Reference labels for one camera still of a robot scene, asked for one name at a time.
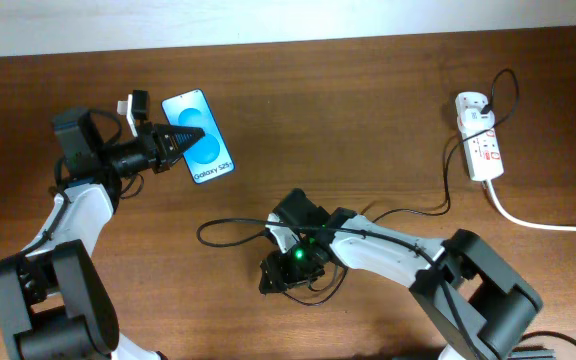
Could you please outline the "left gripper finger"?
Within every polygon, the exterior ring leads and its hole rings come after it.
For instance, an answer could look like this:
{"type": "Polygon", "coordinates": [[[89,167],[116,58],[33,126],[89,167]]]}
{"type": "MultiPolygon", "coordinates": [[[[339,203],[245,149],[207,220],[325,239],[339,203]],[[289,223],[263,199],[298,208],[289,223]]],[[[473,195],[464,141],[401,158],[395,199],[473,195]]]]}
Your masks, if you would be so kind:
{"type": "Polygon", "coordinates": [[[205,136],[204,130],[199,127],[156,124],[154,130],[162,140],[175,139],[178,143],[191,139],[198,139],[199,141],[205,136]]]}
{"type": "Polygon", "coordinates": [[[169,170],[182,157],[183,154],[194,146],[198,139],[186,140],[178,143],[175,139],[163,139],[160,141],[160,169],[169,170]]]}

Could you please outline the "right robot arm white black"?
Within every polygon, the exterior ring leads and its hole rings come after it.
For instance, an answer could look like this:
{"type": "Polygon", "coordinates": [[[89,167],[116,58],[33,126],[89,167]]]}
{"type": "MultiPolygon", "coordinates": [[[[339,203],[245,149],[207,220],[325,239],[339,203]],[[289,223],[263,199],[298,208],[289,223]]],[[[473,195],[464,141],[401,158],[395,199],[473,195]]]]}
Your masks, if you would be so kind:
{"type": "Polygon", "coordinates": [[[277,245],[260,264],[262,294],[323,276],[325,265],[365,270],[407,288],[447,342],[443,359],[505,359],[543,307],[536,290],[474,232],[424,238],[345,208],[328,213],[293,189],[269,214],[277,245]]]}

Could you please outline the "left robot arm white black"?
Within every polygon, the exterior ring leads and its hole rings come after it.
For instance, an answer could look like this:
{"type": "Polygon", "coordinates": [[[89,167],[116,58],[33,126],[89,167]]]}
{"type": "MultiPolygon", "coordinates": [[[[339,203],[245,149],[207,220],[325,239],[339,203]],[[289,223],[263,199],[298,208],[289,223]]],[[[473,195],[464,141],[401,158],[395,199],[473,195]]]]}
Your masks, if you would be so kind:
{"type": "Polygon", "coordinates": [[[0,260],[0,328],[11,359],[161,359],[123,335],[91,260],[124,196],[122,181],[169,170],[205,135],[198,127],[140,119],[134,138],[103,140],[93,110],[57,115],[64,155],[55,168],[54,207],[37,236],[0,260]]]}

